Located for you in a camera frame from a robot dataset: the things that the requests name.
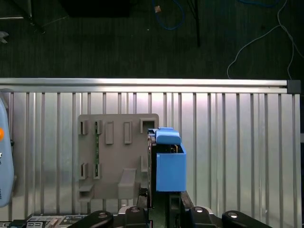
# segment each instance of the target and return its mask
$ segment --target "metal bar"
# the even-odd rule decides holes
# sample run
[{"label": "metal bar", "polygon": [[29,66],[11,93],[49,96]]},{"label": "metal bar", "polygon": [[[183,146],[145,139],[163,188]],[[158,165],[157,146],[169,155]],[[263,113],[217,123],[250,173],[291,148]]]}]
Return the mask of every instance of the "metal bar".
[{"label": "metal bar", "polygon": [[3,92],[28,93],[287,93],[285,88],[197,86],[3,86],[0,84],[0,89]]},{"label": "metal bar", "polygon": [[27,20],[31,25],[35,26],[35,28],[41,32],[41,33],[45,33],[44,29],[38,25],[35,20],[32,18],[31,16],[31,10],[30,10],[30,15],[23,9],[21,8],[14,0],[5,0],[11,7],[13,7],[14,9],[18,10],[19,13],[22,15],[22,17]]},{"label": "metal bar", "polygon": [[286,80],[230,80],[230,79],[136,79],[136,78],[0,78],[0,85],[11,86],[249,86],[283,87]]},{"label": "metal bar", "polygon": [[22,16],[14,16],[14,17],[0,17],[0,20],[18,20],[24,19]]},{"label": "metal bar", "polygon": [[32,17],[32,1],[31,0],[28,0],[28,14],[30,17]]},{"label": "metal bar", "polygon": [[196,38],[198,47],[200,47],[200,19],[199,19],[199,6],[198,6],[198,0],[195,0],[195,23],[196,23]]}]

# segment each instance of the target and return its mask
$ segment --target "slot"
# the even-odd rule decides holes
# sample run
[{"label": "slot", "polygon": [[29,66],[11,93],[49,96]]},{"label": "slot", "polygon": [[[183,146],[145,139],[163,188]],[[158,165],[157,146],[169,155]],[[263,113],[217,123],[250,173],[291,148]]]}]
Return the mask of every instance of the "slot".
[{"label": "slot", "polygon": [[95,134],[102,134],[102,128],[103,128],[103,121],[97,120],[95,121]]},{"label": "slot", "polygon": [[82,163],[80,165],[80,179],[85,180],[87,178],[87,163]]},{"label": "slot", "polygon": [[108,121],[105,124],[105,144],[114,143],[114,122]]},{"label": "slot", "polygon": [[124,144],[132,143],[132,121],[124,122]]},{"label": "slot", "polygon": [[94,179],[100,179],[100,164],[94,166]]},{"label": "slot", "polygon": [[87,120],[79,122],[78,134],[86,135],[87,134]]},{"label": "slot", "polygon": [[146,131],[150,128],[155,128],[155,119],[154,118],[141,118],[141,133],[145,130]]}]

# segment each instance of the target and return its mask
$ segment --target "light blue object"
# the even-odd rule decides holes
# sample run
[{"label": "light blue object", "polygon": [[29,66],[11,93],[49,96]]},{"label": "light blue object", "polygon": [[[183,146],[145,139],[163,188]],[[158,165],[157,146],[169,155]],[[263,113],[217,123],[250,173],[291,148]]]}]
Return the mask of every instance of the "light blue object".
[{"label": "light blue object", "polygon": [[0,128],[4,130],[4,138],[0,141],[0,208],[10,202],[14,182],[14,167],[10,145],[8,117],[0,98]]},{"label": "light blue object", "polygon": [[186,191],[186,150],[181,143],[179,132],[173,128],[161,127],[150,129],[148,133],[155,135],[157,145],[181,147],[177,153],[156,152],[156,191]]},{"label": "light blue object", "polygon": [[155,133],[156,144],[180,145],[180,133],[171,127],[160,127]]}]

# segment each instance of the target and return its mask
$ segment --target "screw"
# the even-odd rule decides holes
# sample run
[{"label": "screw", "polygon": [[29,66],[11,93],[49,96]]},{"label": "screw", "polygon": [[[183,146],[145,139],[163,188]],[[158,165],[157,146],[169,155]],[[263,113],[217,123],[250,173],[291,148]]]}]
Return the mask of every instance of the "screw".
[{"label": "screw", "polygon": [[228,215],[230,217],[232,217],[233,219],[236,219],[238,217],[238,215],[236,213],[233,213],[233,212],[228,213]]},{"label": "screw", "polygon": [[99,216],[98,216],[100,219],[104,219],[106,217],[108,217],[105,213],[100,213]]},{"label": "screw", "polygon": [[136,213],[136,212],[139,212],[139,209],[138,208],[132,208],[131,211]]},{"label": "screw", "polygon": [[202,208],[195,208],[194,209],[197,213],[202,213],[203,212],[203,209]]}]

